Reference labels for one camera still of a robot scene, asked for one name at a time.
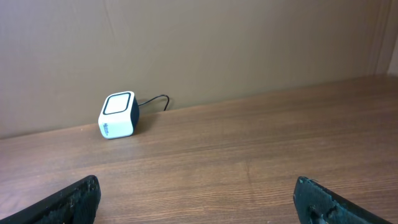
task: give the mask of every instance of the table surface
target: table surface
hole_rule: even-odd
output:
[[[95,223],[298,223],[298,176],[398,222],[398,78],[366,77],[0,141],[0,218],[94,174]]]

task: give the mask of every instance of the black side panel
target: black side panel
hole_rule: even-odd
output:
[[[391,224],[306,177],[297,179],[293,201],[303,224]]]
[[[100,199],[101,189],[98,179],[94,175],[89,175],[22,211],[0,220],[0,224],[92,224]]]
[[[134,133],[134,131],[136,131],[136,126],[137,126],[138,119],[139,119],[139,108],[138,108],[137,98],[135,96],[134,96],[134,100],[132,101],[130,118],[131,118],[133,133]]]

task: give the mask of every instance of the printed logo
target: printed logo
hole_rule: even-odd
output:
[[[109,131],[108,131],[108,124],[107,123],[104,123],[104,131],[105,131],[105,134],[108,136]]]

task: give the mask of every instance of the cable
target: cable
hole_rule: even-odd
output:
[[[151,102],[152,100],[154,100],[154,99],[156,99],[156,98],[159,98],[159,97],[161,97],[161,96],[167,97],[167,103],[166,103],[166,106],[164,107],[164,110],[163,110],[163,111],[165,111],[165,110],[167,109],[167,106],[169,105],[169,102],[170,102],[169,96],[167,96],[167,95],[165,95],[165,94],[162,94],[162,95],[153,97],[152,99],[148,100],[147,102],[143,102],[143,103],[138,104],[138,106],[145,105],[145,104]]]

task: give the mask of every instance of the small speaker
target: small speaker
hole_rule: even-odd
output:
[[[121,138],[134,133],[138,119],[136,96],[131,91],[125,91],[112,94],[105,99],[98,125],[104,138]]]

